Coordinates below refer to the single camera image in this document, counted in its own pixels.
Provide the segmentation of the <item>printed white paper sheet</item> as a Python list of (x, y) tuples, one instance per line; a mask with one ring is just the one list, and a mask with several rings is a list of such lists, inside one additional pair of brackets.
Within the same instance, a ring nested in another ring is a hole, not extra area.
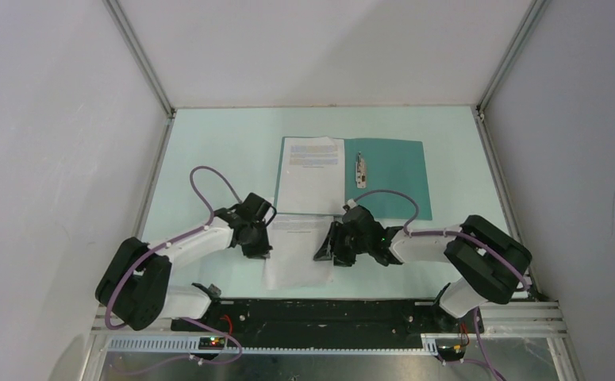
[(284, 137), (275, 191), (278, 212), (341, 215), (345, 164), (343, 139)]

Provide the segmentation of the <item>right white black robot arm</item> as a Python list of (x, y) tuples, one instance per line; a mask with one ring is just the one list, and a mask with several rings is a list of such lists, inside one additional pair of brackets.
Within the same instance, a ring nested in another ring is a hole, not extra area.
[(480, 215), (443, 229), (409, 231), (405, 226), (383, 226), (370, 210), (348, 207), (334, 221), (315, 261), (351, 267), (360, 254), (368, 254), (386, 267), (414, 262), (449, 263), (459, 273), (436, 297), (433, 324), (451, 332), (464, 316), (486, 302), (505, 305), (513, 294), (526, 291), (524, 273), (531, 252)]

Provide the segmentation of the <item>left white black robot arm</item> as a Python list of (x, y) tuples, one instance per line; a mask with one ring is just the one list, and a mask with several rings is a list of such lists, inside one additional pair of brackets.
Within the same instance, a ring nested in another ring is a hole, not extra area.
[(119, 245), (99, 281), (94, 296), (121, 320), (142, 330), (161, 318), (191, 321), (202, 330), (218, 327), (221, 308), (215, 295), (199, 283), (178, 286), (171, 277), (205, 256), (239, 247), (249, 259), (266, 259), (272, 250), (267, 228), (275, 207), (251, 193), (242, 202), (213, 212), (211, 222), (151, 244), (136, 237)]

